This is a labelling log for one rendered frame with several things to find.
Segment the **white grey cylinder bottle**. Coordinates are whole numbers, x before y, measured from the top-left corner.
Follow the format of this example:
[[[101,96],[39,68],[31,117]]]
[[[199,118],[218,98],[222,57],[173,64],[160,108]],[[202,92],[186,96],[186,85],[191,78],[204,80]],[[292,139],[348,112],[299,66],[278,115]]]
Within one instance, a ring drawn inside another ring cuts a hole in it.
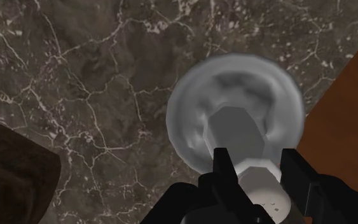
[[[211,115],[203,137],[210,151],[226,148],[238,183],[254,204],[281,224],[291,210],[291,200],[280,185],[282,173],[272,160],[272,149],[257,123],[244,108],[225,106]]]

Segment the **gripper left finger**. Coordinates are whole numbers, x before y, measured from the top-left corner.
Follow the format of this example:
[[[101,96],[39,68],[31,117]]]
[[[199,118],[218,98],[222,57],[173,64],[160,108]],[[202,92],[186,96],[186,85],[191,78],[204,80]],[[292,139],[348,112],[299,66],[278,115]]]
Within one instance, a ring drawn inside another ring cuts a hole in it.
[[[228,150],[216,148],[212,172],[202,174],[196,186],[171,185],[140,224],[254,224],[251,207]]]

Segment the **white round bowl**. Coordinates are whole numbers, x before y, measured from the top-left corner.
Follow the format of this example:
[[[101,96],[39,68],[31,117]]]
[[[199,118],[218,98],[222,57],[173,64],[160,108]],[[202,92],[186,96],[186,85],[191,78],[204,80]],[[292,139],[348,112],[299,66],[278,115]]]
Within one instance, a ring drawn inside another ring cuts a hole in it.
[[[166,126],[176,153],[193,170],[212,169],[213,150],[229,151],[237,173],[261,160],[280,162],[305,126],[303,96],[276,62],[249,53],[211,56],[175,86]]]

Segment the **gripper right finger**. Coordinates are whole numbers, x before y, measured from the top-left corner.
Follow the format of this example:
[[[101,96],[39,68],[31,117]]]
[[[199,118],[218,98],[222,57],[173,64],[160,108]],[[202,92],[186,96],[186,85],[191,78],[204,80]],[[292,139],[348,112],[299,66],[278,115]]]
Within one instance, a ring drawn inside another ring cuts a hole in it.
[[[312,224],[358,224],[358,191],[319,174],[295,149],[282,150],[281,184]]]

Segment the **dark brown rounded block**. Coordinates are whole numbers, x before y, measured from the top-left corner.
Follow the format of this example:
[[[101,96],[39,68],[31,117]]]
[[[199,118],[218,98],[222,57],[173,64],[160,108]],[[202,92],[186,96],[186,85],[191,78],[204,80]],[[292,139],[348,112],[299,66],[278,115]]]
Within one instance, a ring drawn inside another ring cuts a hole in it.
[[[0,124],[0,224],[38,224],[60,172],[56,153]]]

